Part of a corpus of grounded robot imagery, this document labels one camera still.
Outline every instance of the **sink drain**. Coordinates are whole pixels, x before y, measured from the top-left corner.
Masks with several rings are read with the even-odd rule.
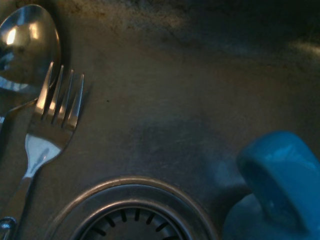
[[[184,240],[171,219],[150,209],[123,208],[93,223],[81,240]]]
[[[84,192],[52,221],[46,240],[216,240],[205,212],[164,182],[123,177]]]

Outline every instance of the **spoon bowl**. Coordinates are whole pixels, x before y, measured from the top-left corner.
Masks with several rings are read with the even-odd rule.
[[[0,130],[8,112],[37,99],[51,62],[60,65],[60,40],[43,7],[26,5],[4,20],[0,26]]]

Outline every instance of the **blue mug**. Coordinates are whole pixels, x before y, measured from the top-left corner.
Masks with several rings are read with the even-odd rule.
[[[223,240],[320,240],[320,163],[298,136],[259,138],[237,166],[252,194],[230,210]]]

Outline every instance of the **fork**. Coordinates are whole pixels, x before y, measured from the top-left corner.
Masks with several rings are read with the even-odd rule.
[[[58,157],[68,145],[73,136],[80,112],[84,87],[84,74],[80,77],[80,86],[76,90],[74,101],[67,115],[69,98],[72,90],[74,71],[71,70],[69,83],[64,93],[59,110],[60,86],[64,66],[60,68],[58,81],[52,100],[48,99],[49,85],[52,77],[53,62],[47,71],[38,101],[25,136],[25,150],[28,166],[20,185],[3,212],[0,214],[0,240],[13,239],[22,217],[30,185],[37,171],[46,163]]]

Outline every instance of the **stainless steel sink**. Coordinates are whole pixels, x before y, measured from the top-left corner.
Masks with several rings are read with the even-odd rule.
[[[36,177],[18,232],[42,240],[77,197],[125,176],[189,196],[221,238],[249,193],[237,153],[274,130],[320,157],[320,2],[296,0],[6,0],[56,21],[63,63],[86,74],[78,129]],[[9,116],[0,150],[0,210],[26,169],[32,106]]]

